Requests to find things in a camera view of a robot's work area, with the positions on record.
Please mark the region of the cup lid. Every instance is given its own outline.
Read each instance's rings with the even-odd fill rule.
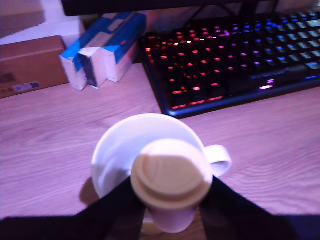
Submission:
[[[196,147],[178,139],[160,139],[143,148],[133,164],[131,182],[146,205],[182,209],[208,193],[211,168]]]

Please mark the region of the white box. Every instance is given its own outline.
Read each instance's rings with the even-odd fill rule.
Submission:
[[[104,47],[97,48],[94,58],[82,57],[88,84],[99,88],[106,79],[118,82],[137,57],[138,40],[146,27],[146,15],[136,13]]]
[[[115,20],[105,31],[99,32],[83,49],[79,51],[80,58],[86,73],[86,79],[89,85],[100,87],[107,79],[105,72],[105,61],[102,47],[105,46],[109,40],[117,34],[126,21],[130,21],[130,15],[124,15],[123,18]]]
[[[91,47],[94,47],[95,44],[100,44],[101,34],[99,33],[109,33],[112,32],[109,30],[109,27],[115,27],[113,25],[119,19],[126,19],[132,13],[123,12],[119,14],[105,14],[97,22],[95,22],[86,33],[84,33],[76,42],[74,42],[64,53],[60,55],[62,65],[64,67],[65,73],[68,77],[68,80],[71,86],[77,90],[82,90],[87,86],[87,77],[85,74],[85,68],[80,59],[79,52],[83,47],[89,44],[92,40]]]

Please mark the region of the white mug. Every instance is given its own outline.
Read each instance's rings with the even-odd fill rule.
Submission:
[[[155,113],[135,115],[112,126],[94,150],[91,172],[98,196],[102,198],[108,195],[129,177],[144,147],[161,139],[177,139],[197,148],[206,156],[215,177],[220,177],[231,167],[231,158],[223,146],[204,147],[196,133],[182,121]],[[150,217],[146,211],[142,231],[145,232],[149,228],[145,226],[155,222],[164,232],[181,232],[191,224],[195,212],[195,207],[178,211],[164,210]]]

